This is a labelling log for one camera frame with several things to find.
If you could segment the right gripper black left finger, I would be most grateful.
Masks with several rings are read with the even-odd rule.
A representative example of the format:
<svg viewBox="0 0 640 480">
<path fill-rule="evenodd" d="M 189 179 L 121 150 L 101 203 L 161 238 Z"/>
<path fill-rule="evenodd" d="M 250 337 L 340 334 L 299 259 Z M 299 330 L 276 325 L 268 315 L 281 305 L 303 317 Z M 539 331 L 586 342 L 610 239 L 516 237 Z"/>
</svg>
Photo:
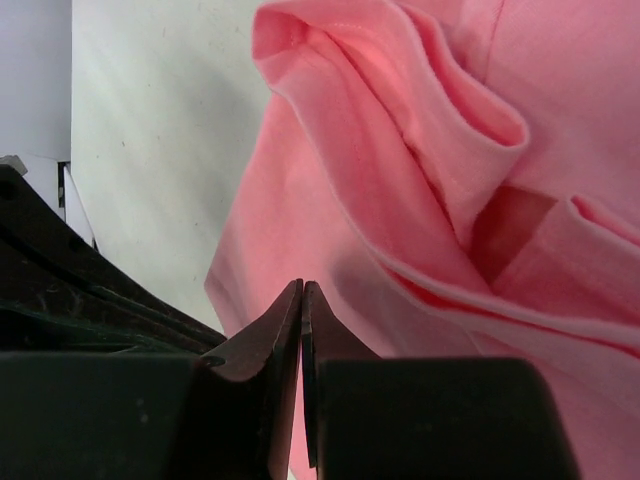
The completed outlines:
<svg viewBox="0 0 640 480">
<path fill-rule="evenodd" d="M 303 282 L 202 357 L 192 390 L 195 479 L 284 479 L 292 438 Z"/>
</svg>

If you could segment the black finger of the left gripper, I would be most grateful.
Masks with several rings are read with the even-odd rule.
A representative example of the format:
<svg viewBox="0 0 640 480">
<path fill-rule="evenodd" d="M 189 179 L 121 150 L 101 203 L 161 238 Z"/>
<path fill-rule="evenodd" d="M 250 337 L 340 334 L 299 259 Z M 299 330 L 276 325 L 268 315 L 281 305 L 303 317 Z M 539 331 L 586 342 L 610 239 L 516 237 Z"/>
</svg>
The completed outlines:
<svg viewBox="0 0 640 480">
<path fill-rule="evenodd" d="M 206 353 L 223 334 L 146 291 L 1 168 L 1 343 L 10 349 Z"/>
</svg>

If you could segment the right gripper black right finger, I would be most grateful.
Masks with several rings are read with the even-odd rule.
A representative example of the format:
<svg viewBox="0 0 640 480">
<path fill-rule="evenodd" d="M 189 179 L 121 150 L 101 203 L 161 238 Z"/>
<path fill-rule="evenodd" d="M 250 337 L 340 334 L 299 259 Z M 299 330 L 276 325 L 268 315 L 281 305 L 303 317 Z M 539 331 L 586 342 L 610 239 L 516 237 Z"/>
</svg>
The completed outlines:
<svg viewBox="0 0 640 480">
<path fill-rule="evenodd" d="M 320 420 L 321 366 L 331 361 L 370 361 L 381 357 L 363 343 L 334 314 L 320 285 L 304 285 L 301 313 L 304 421 L 309 466 L 321 479 Z"/>
</svg>

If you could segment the pink t shirt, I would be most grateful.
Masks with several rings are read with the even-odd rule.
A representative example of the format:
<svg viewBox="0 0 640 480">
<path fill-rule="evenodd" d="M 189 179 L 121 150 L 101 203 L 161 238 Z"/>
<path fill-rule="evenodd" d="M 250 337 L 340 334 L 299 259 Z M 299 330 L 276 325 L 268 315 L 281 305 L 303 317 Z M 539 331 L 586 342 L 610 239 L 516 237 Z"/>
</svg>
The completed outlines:
<svg viewBox="0 0 640 480">
<path fill-rule="evenodd" d="M 271 1 L 272 92 L 205 282 L 295 278 L 393 357 L 517 356 L 582 475 L 639 475 L 639 5 Z"/>
</svg>

